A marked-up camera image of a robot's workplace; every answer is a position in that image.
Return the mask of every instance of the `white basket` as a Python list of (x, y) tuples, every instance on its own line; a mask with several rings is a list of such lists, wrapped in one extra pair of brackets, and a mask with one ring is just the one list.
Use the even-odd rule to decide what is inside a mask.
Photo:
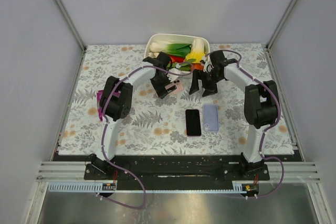
[[(148, 57), (148, 54), (151, 52), (149, 50), (149, 47), (151, 45), (152, 42), (156, 42), (158, 40), (164, 40), (164, 41), (168, 41), (171, 43), (188, 43), (191, 44), (193, 42), (193, 40), (195, 38), (201, 38), (201, 37), (195, 37), (195, 36), (188, 36), (188, 35), (180, 35), (180, 34), (154, 34), (148, 41), (147, 46), (146, 46), (146, 50), (145, 50), (145, 55), (144, 58)], [(201, 38), (204, 42), (204, 47), (205, 47), (205, 53), (207, 54), (208, 52), (210, 52), (210, 44), (209, 41), (207, 41), (204, 38)]]

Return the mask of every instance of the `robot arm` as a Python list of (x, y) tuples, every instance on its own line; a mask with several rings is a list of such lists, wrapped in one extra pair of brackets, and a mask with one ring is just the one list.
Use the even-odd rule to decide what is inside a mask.
[[(198, 79), (202, 80), (205, 89), (203, 96), (216, 93), (216, 83), (223, 79), (232, 81), (245, 93), (244, 116), (249, 123), (249, 128), (247, 145), (241, 155), (242, 170), (244, 173), (262, 167), (264, 160), (260, 155), (260, 150), (262, 153), (264, 152), (265, 142), (260, 146), (261, 135), (267, 127), (275, 123), (278, 115), (274, 99), (259, 83), (247, 77), (238, 69), (236, 59), (225, 58), (223, 51), (213, 52), (205, 60), (203, 72), (195, 73), (198, 75)], [(270, 80), (265, 81), (264, 84), (279, 99), (275, 82)]]
[[(140, 84), (147, 80), (151, 80), (152, 85), (160, 98), (164, 98), (167, 94), (176, 89), (176, 86), (169, 89), (165, 88), (165, 86), (171, 83), (166, 73), (158, 69), (148, 67), (155, 66), (166, 70), (170, 61), (170, 57), (165, 53), (160, 53), (156, 59), (147, 57), (140, 65), (142, 69), (132, 72), (129, 78), (117, 87), (117, 90), (114, 92), (107, 106), (105, 117), (103, 117), (102, 135), (104, 135), (105, 154), (109, 160), (114, 158), (116, 154), (115, 144), (121, 121), (131, 110), (133, 89), (136, 89)], [(100, 100), (100, 106), (102, 108), (104, 108), (110, 93), (118, 82), (119, 79), (113, 76), (110, 76), (107, 79)], [(101, 145), (98, 146), (95, 154), (97, 158), (102, 161), (105, 160)]]
[[(138, 87), (141, 83), (150, 79), (151, 83), (160, 98), (164, 98), (168, 93), (176, 89), (175, 86), (166, 90), (170, 83), (167, 74), (163, 71), (145, 66), (155, 66), (166, 70), (170, 63), (170, 57), (160, 53), (156, 59), (146, 58), (142, 62), (142, 69), (132, 72), (125, 82), (121, 83), (116, 93), (112, 96), (107, 109), (106, 118), (104, 118), (103, 133), (106, 157), (110, 160), (114, 157), (120, 123), (125, 118), (130, 109), (132, 102), (133, 87)], [(190, 94), (196, 92), (198, 88), (198, 79), (202, 80), (205, 89), (203, 96), (217, 93), (216, 83), (225, 79), (232, 81), (245, 93), (244, 115), (249, 123), (247, 146), (241, 155), (242, 172), (260, 169), (264, 160), (259, 151), (264, 151), (264, 145), (260, 148), (261, 135), (263, 130), (273, 124), (277, 118), (277, 108), (274, 99), (264, 90), (256, 81), (248, 78), (237, 67), (236, 59), (225, 58), (222, 51), (216, 51), (209, 55), (205, 61), (204, 71), (194, 70), (193, 83), (190, 88)], [(112, 92), (114, 86), (119, 82), (115, 77), (109, 77), (100, 100), (100, 106), (104, 108), (106, 101)], [(278, 99), (277, 87), (274, 81), (266, 81), (264, 84), (275, 94)], [(104, 160), (102, 148), (99, 146), (96, 151), (99, 159)]]

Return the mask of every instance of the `floral tablecloth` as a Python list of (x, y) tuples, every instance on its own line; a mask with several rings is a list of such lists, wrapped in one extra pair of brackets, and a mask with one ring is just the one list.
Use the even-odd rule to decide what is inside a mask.
[[(243, 55), (241, 66), (261, 80), (271, 78), (261, 44), (215, 44), (211, 51), (231, 49)], [(145, 45), (89, 46), (82, 65), (68, 121), (60, 141), (59, 155), (89, 155), (100, 142), (102, 122), (97, 113), (97, 91), (109, 76), (122, 77), (143, 59)], [(233, 54), (225, 53), (228, 58)], [(118, 133), (118, 155), (216, 155), (240, 154), (247, 143), (244, 93), (230, 81), (221, 81), (218, 94), (202, 98), (200, 90), (188, 91), (191, 79), (180, 79), (184, 91), (159, 99), (150, 81), (133, 91), (132, 109)], [(187, 137), (185, 110), (217, 104), (219, 132)], [(282, 118), (266, 138), (265, 154), (292, 154), (291, 140)]]

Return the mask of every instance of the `phone case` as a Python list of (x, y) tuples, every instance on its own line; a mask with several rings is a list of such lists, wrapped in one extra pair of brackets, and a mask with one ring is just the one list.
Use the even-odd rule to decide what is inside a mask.
[(169, 89), (172, 86), (176, 86), (176, 89), (174, 91), (172, 91), (170, 94), (176, 94), (176, 93), (179, 93), (179, 92), (184, 90), (184, 87), (182, 85), (182, 81), (180, 81), (180, 80), (176, 80), (176, 81), (168, 84), (165, 88)]
[(203, 105), (203, 129), (205, 132), (218, 132), (218, 106), (214, 104)]

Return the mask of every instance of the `pink object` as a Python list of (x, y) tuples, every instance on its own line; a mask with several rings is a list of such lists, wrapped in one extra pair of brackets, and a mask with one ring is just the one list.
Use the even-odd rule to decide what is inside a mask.
[[(101, 121), (103, 121), (103, 109), (100, 107), (99, 102), (100, 102), (102, 95), (103, 95), (103, 90), (99, 90), (97, 92), (97, 109), (98, 109), (98, 117)], [(116, 97), (119, 97), (120, 92), (115, 92), (113, 95)]]
[(102, 95), (103, 95), (103, 90), (99, 90), (97, 92), (97, 108), (98, 108), (98, 116), (101, 121), (103, 121), (103, 111), (102, 111), (102, 108), (99, 106), (99, 102), (100, 102)]
[(179, 93), (179, 92), (184, 90), (184, 87), (182, 85), (182, 81), (180, 81), (180, 80), (176, 80), (173, 83), (168, 84), (165, 88), (169, 89), (172, 86), (176, 86), (176, 89), (174, 91), (170, 92), (169, 94), (176, 94), (176, 93)]

